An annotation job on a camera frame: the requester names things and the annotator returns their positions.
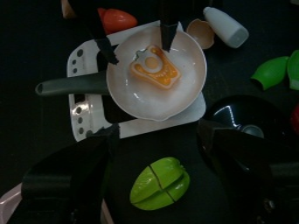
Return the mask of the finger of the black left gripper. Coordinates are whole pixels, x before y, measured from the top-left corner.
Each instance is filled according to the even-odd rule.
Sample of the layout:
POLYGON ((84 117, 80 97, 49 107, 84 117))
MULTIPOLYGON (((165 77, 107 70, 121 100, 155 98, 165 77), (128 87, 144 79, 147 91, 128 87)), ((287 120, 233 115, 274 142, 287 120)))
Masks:
POLYGON ((112 65, 116 65, 119 60, 105 34, 95 0, 69 0, 69 6, 73 9, 83 24, 88 28, 91 37, 97 44, 97 48, 107 62, 112 65))
POLYGON ((165 51, 171 50, 176 28, 179 24, 179 0, 160 0, 159 19, 160 19, 160 34, 161 46, 165 51))

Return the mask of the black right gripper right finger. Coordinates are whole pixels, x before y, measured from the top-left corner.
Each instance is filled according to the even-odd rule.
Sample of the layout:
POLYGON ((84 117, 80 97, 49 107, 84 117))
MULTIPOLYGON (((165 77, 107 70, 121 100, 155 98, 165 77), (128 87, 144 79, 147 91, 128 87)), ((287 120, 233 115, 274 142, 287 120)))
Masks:
POLYGON ((299 224, 299 152, 217 122, 199 121, 203 160, 236 224, 299 224))

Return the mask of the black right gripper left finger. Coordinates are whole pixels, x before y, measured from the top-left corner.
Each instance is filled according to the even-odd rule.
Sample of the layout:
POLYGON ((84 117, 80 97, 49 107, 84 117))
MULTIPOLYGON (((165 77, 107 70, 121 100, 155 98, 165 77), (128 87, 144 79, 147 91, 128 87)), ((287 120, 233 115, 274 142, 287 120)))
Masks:
POLYGON ((7 224, 101 224, 117 141, 113 124, 44 158, 23 177, 21 201, 7 224))

